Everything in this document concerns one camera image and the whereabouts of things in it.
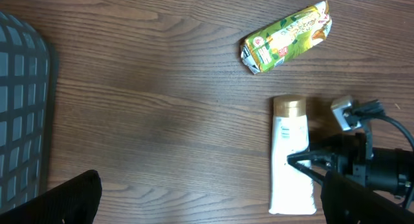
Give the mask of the white cream tube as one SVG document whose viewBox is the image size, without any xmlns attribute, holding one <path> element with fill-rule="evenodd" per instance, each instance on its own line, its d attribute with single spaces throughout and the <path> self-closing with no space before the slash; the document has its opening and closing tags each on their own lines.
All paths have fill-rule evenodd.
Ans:
<svg viewBox="0 0 414 224">
<path fill-rule="evenodd" d="M 304 96 L 281 95 L 273 99 L 272 144 L 270 151 L 269 212 L 283 215 L 312 215 L 313 180 L 296 166 L 310 169 L 309 160 L 291 155 L 309 150 L 307 102 Z"/>
</svg>

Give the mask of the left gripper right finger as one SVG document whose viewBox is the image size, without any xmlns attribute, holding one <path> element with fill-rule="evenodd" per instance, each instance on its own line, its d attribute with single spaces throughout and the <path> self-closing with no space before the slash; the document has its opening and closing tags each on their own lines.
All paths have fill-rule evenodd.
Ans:
<svg viewBox="0 0 414 224">
<path fill-rule="evenodd" d="M 325 174 L 321 201 L 327 224 L 413 224 L 412 212 L 336 172 Z"/>
</svg>

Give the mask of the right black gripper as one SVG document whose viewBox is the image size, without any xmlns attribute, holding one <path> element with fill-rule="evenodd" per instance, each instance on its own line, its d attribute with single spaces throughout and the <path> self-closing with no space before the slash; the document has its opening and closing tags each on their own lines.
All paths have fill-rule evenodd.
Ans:
<svg viewBox="0 0 414 224">
<path fill-rule="evenodd" d="M 320 185 L 333 183 L 336 175 L 332 172 L 321 175 L 301 164 L 301 161 L 312 161 L 313 165 L 326 171 L 335 171 L 360 185 L 366 185 L 373 158 L 372 149 L 372 140 L 365 133 L 337 134 L 310 143 L 310 151 L 288 155 L 287 162 Z"/>
</svg>

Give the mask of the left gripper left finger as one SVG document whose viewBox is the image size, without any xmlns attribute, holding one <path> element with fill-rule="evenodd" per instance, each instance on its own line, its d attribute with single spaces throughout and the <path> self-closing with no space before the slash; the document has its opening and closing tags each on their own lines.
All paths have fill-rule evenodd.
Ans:
<svg viewBox="0 0 414 224">
<path fill-rule="evenodd" d="M 1 214 L 1 224 L 91 224 L 102 183 L 96 170 L 87 170 L 44 194 Z"/>
</svg>

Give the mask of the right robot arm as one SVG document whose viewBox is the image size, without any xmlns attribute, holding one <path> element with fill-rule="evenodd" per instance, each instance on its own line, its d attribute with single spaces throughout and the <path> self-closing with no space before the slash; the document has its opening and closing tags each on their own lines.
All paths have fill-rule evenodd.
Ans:
<svg viewBox="0 0 414 224">
<path fill-rule="evenodd" d="M 374 148 L 364 133 L 333 135 L 311 143 L 308 150 L 287 156 L 291 166 L 322 184 L 324 176 L 302 165 L 303 161 L 337 172 L 370 190 L 403 197 L 405 209 L 413 201 L 413 152 Z"/>
</svg>

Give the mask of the grey plastic basket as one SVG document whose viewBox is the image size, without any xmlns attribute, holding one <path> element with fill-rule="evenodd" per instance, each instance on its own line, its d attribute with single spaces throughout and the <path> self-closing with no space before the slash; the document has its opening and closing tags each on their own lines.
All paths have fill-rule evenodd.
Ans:
<svg viewBox="0 0 414 224">
<path fill-rule="evenodd" d="M 47 189 L 59 56 L 29 23 L 1 13 L 1 212 Z"/>
</svg>

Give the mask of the green drink carton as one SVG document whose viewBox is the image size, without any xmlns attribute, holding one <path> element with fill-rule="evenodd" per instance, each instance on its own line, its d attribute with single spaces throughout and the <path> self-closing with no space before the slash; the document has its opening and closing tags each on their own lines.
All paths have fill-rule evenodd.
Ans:
<svg viewBox="0 0 414 224">
<path fill-rule="evenodd" d="M 253 74 L 266 73 L 326 40 L 332 27 L 327 1 L 321 1 L 248 35 L 241 60 Z"/>
</svg>

